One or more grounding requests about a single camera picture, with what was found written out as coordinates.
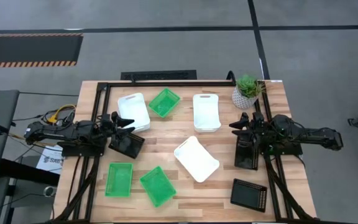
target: yellow cable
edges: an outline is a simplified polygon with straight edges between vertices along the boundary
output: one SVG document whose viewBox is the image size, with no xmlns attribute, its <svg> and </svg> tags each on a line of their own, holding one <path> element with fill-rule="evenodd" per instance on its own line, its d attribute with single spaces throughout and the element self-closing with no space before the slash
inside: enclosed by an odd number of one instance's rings
<svg viewBox="0 0 358 224">
<path fill-rule="evenodd" d="M 74 109 L 76 109 L 76 106 L 75 105 L 63 105 L 59 108 L 59 110 L 56 111 L 56 113 L 54 113 L 50 118 L 47 118 L 47 120 L 49 122 L 51 122 L 52 124 L 55 124 L 57 122 L 57 116 L 59 114 L 59 112 L 64 109 L 64 108 L 69 108 L 69 107 L 72 107 Z"/>
</svg>

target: floor mat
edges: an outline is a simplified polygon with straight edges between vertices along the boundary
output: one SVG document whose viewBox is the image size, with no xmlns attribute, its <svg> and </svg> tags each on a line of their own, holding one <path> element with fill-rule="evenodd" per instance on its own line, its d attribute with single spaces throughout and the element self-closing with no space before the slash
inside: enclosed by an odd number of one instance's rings
<svg viewBox="0 0 358 224">
<path fill-rule="evenodd" d="M 0 34 L 0 67 L 74 66 L 83 34 Z"/>
<path fill-rule="evenodd" d="M 196 80 L 196 70 L 121 72 L 121 80 Z"/>
</svg>

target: black stand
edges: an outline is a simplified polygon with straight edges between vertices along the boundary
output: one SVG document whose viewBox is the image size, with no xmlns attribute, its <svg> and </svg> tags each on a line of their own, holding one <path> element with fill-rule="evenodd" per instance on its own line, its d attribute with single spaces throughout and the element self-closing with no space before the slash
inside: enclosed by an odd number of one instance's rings
<svg viewBox="0 0 358 224">
<path fill-rule="evenodd" d="M 18 162 L 1 159 L 0 177 L 12 177 L 16 179 L 34 181 L 41 184 L 57 186 L 60 175 Z"/>
</svg>

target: black perforated tray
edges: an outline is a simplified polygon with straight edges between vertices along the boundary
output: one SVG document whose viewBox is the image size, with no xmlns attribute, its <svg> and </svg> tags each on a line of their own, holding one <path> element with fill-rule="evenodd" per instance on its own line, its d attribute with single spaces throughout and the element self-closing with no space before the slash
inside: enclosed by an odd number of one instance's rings
<svg viewBox="0 0 358 224">
<path fill-rule="evenodd" d="M 266 209 L 267 188 L 239 179 L 234 179 L 230 203 L 259 212 Z"/>
</svg>

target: potted plant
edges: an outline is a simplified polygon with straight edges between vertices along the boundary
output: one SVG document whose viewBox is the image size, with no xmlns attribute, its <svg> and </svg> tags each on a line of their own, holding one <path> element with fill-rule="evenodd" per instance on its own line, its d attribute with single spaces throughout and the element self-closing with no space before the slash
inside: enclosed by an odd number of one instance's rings
<svg viewBox="0 0 358 224">
<path fill-rule="evenodd" d="M 236 88 L 233 91 L 231 99 L 234 105 L 240 109 L 250 108 L 258 98 L 263 87 L 254 77 L 244 75 L 236 81 Z"/>
</svg>

